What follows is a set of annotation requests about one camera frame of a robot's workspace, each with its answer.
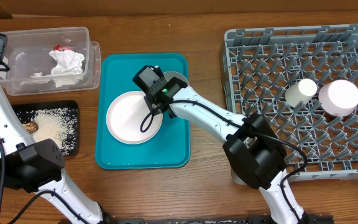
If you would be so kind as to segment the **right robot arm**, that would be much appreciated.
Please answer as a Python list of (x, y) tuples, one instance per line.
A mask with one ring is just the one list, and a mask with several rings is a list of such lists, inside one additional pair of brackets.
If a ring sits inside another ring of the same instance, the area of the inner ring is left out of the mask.
[(263, 116), (234, 114), (199, 96), (186, 82), (178, 78), (148, 81), (139, 88), (146, 94), (153, 121), (158, 112), (168, 111), (197, 124), (222, 142), (232, 174), (249, 187), (261, 192), (275, 223), (308, 223), (309, 217), (297, 203), (288, 178), (305, 169), (306, 164), (287, 172), (286, 148), (300, 148), (279, 139)]

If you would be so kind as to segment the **white paper cup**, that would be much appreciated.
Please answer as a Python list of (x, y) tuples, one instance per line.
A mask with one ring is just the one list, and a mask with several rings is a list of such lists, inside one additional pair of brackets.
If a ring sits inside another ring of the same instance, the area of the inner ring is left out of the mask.
[(285, 92), (285, 101), (291, 107), (295, 107), (299, 102), (307, 103), (317, 92), (316, 83), (305, 78), (290, 86)]

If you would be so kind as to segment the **white napkin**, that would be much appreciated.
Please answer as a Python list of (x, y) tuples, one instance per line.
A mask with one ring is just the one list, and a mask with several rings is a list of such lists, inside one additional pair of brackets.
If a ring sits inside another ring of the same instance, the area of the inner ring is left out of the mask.
[(72, 50), (51, 50), (48, 54), (57, 63), (50, 74), (33, 73), (30, 81), (21, 82), (20, 85), (46, 84), (54, 81), (55, 87), (60, 88), (64, 85), (75, 85), (83, 80), (82, 64), (85, 59), (83, 54)]

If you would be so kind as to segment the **rice leftovers pile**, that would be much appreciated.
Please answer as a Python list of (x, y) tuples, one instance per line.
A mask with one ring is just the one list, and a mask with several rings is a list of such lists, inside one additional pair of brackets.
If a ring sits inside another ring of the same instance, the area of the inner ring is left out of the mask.
[(75, 108), (52, 108), (16, 111), (19, 121), (35, 121), (39, 129), (31, 134), (36, 142), (52, 139), (64, 156), (78, 152), (78, 110)]

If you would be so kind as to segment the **grey metal bowl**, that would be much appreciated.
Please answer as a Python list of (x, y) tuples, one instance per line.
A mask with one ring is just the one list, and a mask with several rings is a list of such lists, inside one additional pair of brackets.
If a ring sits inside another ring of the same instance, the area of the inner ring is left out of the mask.
[(164, 72), (163, 73), (166, 81), (171, 80), (172, 78), (178, 78), (179, 80), (184, 81), (187, 85), (189, 85), (189, 81), (187, 79), (187, 77), (185, 77), (184, 75), (182, 75), (179, 72), (174, 72), (174, 71), (169, 71), (169, 72)]

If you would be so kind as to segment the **large white plate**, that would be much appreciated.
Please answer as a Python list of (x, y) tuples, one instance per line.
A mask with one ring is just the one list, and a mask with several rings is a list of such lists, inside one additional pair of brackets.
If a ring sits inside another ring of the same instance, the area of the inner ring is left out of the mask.
[(152, 139), (159, 131), (163, 115), (153, 117), (150, 128), (140, 131), (140, 126), (150, 110), (142, 91), (128, 91), (119, 95), (106, 112), (106, 125), (110, 134), (125, 144), (141, 144)]

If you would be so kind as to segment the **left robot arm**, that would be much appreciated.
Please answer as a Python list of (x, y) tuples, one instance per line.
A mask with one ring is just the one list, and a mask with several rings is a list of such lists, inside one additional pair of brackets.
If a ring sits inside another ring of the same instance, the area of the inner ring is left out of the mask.
[[(0, 34), (0, 66), (7, 37)], [(5, 188), (43, 197), (71, 223), (108, 223), (103, 208), (89, 199), (65, 170), (65, 159), (51, 140), (35, 141), (19, 121), (0, 86), (0, 221)]]

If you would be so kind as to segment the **red snack wrapper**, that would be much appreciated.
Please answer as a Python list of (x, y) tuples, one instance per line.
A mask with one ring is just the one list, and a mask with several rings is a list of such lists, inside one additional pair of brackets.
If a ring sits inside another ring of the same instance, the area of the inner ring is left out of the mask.
[(57, 51), (61, 51), (61, 52), (67, 51), (67, 50), (73, 50), (73, 48), (70, 46), (62, 46), (62, 45), (57, 45), (53, 49), (57, 50)]

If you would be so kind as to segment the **brown food scrap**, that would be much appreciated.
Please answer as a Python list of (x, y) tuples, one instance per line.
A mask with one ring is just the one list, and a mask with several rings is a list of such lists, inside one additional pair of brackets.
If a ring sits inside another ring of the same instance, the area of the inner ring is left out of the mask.
[(28, 123), (23, 123), (22, 124), (23, 127), (25, 128), (25, 130), (29, 133), (29, 134), (34, 134), (35, 132), (38, 131), (39, 126), (35, 121), (30, 121)]

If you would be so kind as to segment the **small white plate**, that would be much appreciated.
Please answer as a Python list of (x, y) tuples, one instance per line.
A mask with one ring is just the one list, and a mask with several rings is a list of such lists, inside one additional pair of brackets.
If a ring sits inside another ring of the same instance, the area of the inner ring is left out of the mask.
[(320, 89), (318, 100), (330, 115), (348, 116), (358, 106), (358, 88), (347, 80), (335, 80)]

